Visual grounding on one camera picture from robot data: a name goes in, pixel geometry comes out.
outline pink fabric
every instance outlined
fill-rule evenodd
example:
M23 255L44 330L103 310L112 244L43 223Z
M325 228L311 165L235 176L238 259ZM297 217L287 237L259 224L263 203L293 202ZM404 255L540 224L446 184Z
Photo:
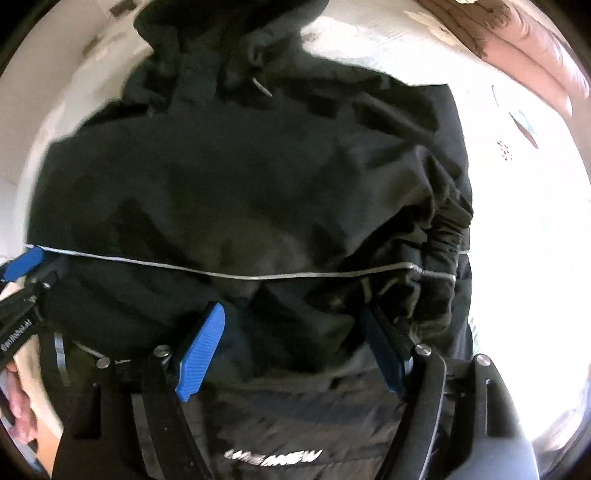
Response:
M490 0L480 0L466 6L477 7L486 1ZM542 65L569 95L582 98L589 96L589 84L585 76L551 31L513 4L507 3L504 10L497 10L497 12L499 12L496 15L497 22L488 22L488 25L485 25L478 22L476 18L473 20Z
M458 4L455 0L417 0L482 60L529 88L565 118L571 117L573 109L565 87L539 62L496 33L504 31L505 38L513 38L515 41L521 39L525 43L526 50L529 49L532 54L535 52L541 54L545 51L544 47L534 47L535 37L532 35L528 38L526 38L527 35L525 37L516 35L516 23L510 20L511 12L514 11L504 2L481 1L482 5L478 5L480 2L471 5ZM537 25L547 32L545 27Z

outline reflective strip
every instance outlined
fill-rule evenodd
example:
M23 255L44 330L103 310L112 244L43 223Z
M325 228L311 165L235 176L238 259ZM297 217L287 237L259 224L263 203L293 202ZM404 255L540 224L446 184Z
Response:
M398 283L399 278L393 278L392 280L390 280L388 283L386 283L386 285L384 285L384 287L382 288L382 290L380 290L378 292L378 297L381 297L382 295L384 295L391 287L393 287L394 285L396 285L396 283Z
M312 463L324 450L300 450L299 452L286 453L285 455L259 455L248 451L228 450L224 458L228 460L240 460L255 466L285 466L296 463Z
M150 478L165 480L166 477L158 460L158 453L156 452L154 440L152 439L143 396L132 394L131 406L134 411L135 431L137 433L139 449L144 460L145 471Z
M259 81L258 81L256 78L254 78L254 77L252 78L252 83L254 83L254 84L256 85L256 87L257 87L257 88L258 88L260 91L262 91L262 92L263 92L265 95L267 95L267 96L269 96L269 97L273 98L273 94L272 94L272 93L271 93L269 90L267 90L267 89L266 89L266 88L265 88L265 87L264 87L264 86L261 84L261 82L259 82Z
M198 275L206 275L208 277L228 278L230 280L289 280L291 278L357 278L366 275L373 275L376 273L389 272L394 270L413 270L419 275L430 278L441 278L442 280L450 280L456 282L456 276L449 273L432 272L430 270L423 270L418 265L412 262L400 262L391 265L384 265L383 267L367 268L365 270L355 270L349 272L301 272L301 273L281 273L276 275L229 275L225 273L207 272L204 270L196 270L194 268L179 267L178 265L168 265L165 263L145 262L141 260L134 260L132 258L123 257L108 257L106 255L94 255L84 252L75 252L72 250L62 250L60 248L41 247L47 252L53 252L62 255L72 255L74 257L96 258L97 260L107 260L111 262L129 263L134 265L143 265L145 267L166 268L168 270L179 270L182 272L195 273Z
M363 300L365 303L369 303L371 301L372 292L371 283L369 282L368 277L364 277L361 279L361 286L363 287Z
M103 358L104 355L102 353L97 352L96 350L93 350L92 348L88 348L87 346L82 345L81 343L78 342L74 342L76 344L76 346L78 348L80 348L80 350L82 350L83 352L88 353L89 355L94 356L95 358Z
M64 387L70 386L70 377L66 369L66 351L64 350L64 339L61 333L53 334L53 343L56 347L57 369L60 371L61 383Z

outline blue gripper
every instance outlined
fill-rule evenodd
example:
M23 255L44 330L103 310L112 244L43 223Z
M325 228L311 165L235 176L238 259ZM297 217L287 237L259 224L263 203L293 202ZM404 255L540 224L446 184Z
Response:
M180 361L175 392L181 401L188 401L199 391L225 325L224 309L216 303Z
M20 257L0 267L0 283L17 281L37 268L43 261L43 249L33 247Z

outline black fabric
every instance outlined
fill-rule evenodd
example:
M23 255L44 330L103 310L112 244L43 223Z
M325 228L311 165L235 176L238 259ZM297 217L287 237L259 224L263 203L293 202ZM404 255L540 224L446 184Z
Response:
M217 478L375 474L401 404L356 322L368 301L444 353L472 353L452 94L307 54L300 29L323 7L153 2L136 27L154 54L120 102L50 148L33 198L29 242L45 247L247 276L405 267L245 281L71 257L44 313L115 358L174 344L224 305L195 399ZM230 449L323 453L262 468Z

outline finger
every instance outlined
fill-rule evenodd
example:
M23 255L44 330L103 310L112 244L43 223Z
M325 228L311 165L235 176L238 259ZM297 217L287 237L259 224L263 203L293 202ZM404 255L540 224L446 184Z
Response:
M10 427L10 429L8 429L8 434L13 440L19 440L19 433L16 425L13 425Z
M37 416L35 412L31 409L31 427L29 428L29 438L28 442L32 442L34 439L37 438L38 430L37 430Z
M10 410L15 418L20 418L22 414L22 401L26 395L25 392L22 391L21 381L19 380L18 375L11 371L8 371L7 374L7 387Z
M29 397L23 397L21 417L15 422L17 428L18 440L23 443L28 443L29 435L31 433L31 403Z

